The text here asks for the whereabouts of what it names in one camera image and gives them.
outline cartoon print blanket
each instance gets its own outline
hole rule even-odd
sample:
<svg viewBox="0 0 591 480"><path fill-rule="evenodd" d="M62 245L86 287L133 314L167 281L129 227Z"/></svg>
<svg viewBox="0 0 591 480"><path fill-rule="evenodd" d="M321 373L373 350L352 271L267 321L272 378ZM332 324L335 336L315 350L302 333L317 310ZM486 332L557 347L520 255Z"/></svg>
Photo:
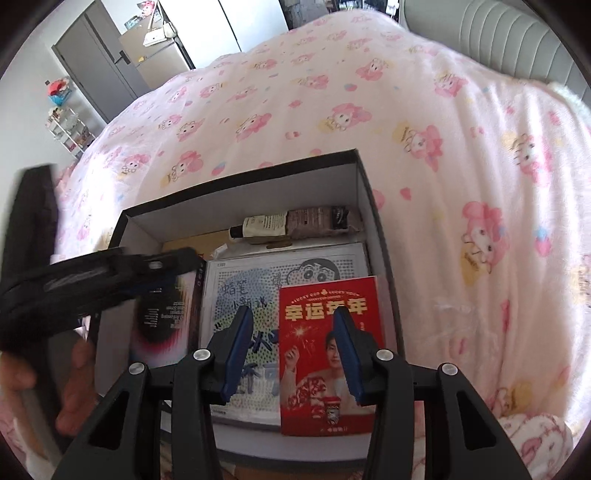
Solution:
<svg viewBox="0 0 591 480"><path fill-rule="evenodd" d="M379 207L409 361L452 361L497 416L545 412L581 434L590 128L545 85L383 15L323 17L136 100L60 183L58 258L104 248L124 208L351 148Z"/></svg>

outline gray door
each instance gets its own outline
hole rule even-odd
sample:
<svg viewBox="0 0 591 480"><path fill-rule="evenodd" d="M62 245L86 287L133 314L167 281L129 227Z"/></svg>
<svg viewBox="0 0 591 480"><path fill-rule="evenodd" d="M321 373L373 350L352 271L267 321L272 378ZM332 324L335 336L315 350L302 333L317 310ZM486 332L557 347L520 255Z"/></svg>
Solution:
<svg viewBox="0 0 591 480"><path fill-rule="evenodd" d="M118 38L115 24L102 4L95 2L53 47L72 80L106 122L149 91L131 62L121 56Z"/></svg>

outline white wall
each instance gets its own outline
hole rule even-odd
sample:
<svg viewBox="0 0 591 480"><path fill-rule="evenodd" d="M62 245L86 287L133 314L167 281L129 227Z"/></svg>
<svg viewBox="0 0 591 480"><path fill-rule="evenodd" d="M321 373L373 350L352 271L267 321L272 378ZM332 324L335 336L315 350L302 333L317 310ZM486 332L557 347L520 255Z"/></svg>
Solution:
<svg viewBox="0 0 591 480"><path fill-rule="evenodd" d="M0 79L0 244L18 171L44 163L57 164L61 169L73 161L45 127L53 105L47 97L45 81L52 82L66 74L51 46L90 3L91 0L65 0L33 31ZM75 91L68 105L93 133L104 128L105 123L79 91Z"/></svg>
<svg viewBox="0 0 591 480"><path fill-rule="evenodd" d="M125 22L141 13L141 10L137 5L140 1L141 0L135 2L131 0L102 0L103 5L121 33L127 31L125 28Z"/></svg>

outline small bottle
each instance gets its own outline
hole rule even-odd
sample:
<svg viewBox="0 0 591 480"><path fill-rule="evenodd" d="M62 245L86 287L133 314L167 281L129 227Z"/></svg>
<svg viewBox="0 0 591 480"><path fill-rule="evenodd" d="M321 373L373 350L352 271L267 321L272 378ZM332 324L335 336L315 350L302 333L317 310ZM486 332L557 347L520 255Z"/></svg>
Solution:
<svg viewBox="0 0 591 480"><path fill-rule="evenodd" d="M256 245L362 231L361 217L353 207L313 207L248 217L242 225L230 228L230 238Z"/></svg>

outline red card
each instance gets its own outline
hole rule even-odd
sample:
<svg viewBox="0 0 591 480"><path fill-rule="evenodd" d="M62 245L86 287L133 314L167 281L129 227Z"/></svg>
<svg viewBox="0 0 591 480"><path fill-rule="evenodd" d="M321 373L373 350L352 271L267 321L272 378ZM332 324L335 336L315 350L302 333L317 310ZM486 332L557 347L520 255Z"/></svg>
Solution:
<svg viewBox="0 0 591 480"><path fill-rule="evenodd" d="M349 309L355 325L383 346L375 277L284 287L279 293L281 433L332 436L371 432L373 407L350 394L333 329Z"/></svg>

